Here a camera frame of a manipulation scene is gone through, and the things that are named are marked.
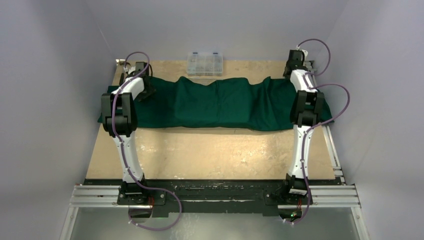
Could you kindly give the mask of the dark green surgical drape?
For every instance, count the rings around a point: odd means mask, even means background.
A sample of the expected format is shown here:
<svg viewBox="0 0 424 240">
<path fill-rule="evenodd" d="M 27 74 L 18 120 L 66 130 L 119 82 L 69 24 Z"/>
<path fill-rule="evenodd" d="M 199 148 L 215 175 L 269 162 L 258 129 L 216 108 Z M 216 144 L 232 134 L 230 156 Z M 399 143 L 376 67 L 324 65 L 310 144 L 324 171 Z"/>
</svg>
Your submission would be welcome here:
<svg viewBox="0 0 424 240">
<path fill-rule="evenodd" d="M 266 77 L 217 80 L 208 85 L 181 76 L 176 82 L 151 78 L 155 93 L 135 101 L 139 128 L 238 128 L 261 132 L 291 130 L 296 90 L 290 80 Z"/>
</svg>

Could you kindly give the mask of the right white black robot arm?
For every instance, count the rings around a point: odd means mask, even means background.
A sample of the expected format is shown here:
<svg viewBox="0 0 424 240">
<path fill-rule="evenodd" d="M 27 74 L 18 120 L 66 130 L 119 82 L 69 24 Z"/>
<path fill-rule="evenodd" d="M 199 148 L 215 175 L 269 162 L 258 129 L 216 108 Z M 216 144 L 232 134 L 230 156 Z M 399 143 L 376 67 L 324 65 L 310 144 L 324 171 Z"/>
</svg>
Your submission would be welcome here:
<svg viewBox="0 0 424 240">
<path fill-rule="evenodd" d="M 324 94 L 312 83 L 311 73 L 304 66 L 307 52 L 300 49 L 289 51 L 283 76 L 287 77 L 296 91 L 289 120 L 293 124 L 294 144 L 292 162 L 286 174 L 287 186 L 280 196 L 288 204 L 308 194 L 308 157 L 314 126 L 320 120 Z"/>
</svg>

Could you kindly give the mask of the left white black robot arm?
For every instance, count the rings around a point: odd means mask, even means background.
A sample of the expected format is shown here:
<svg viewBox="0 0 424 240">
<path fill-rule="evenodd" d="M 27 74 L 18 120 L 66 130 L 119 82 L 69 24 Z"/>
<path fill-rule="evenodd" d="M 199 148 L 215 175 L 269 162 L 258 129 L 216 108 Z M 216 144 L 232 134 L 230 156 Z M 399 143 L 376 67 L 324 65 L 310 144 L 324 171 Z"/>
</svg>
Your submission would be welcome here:
<svg viewBox="0 0 424 240">
<path fill-rule="evenodd" d="M 152 67 L 147 62 L 136 62 L 121 74 L 118 89 L 104 93 L 100 98 L 102 126 L 112 137 L 122 166 L 119 197 L 130 197 L 138 205 L 148 201 L 149 190 L 146 188 L 136 150 L 136 102 L 139 103 L 156 92 L 151 84 L 151 70 Z"/>
</svg>

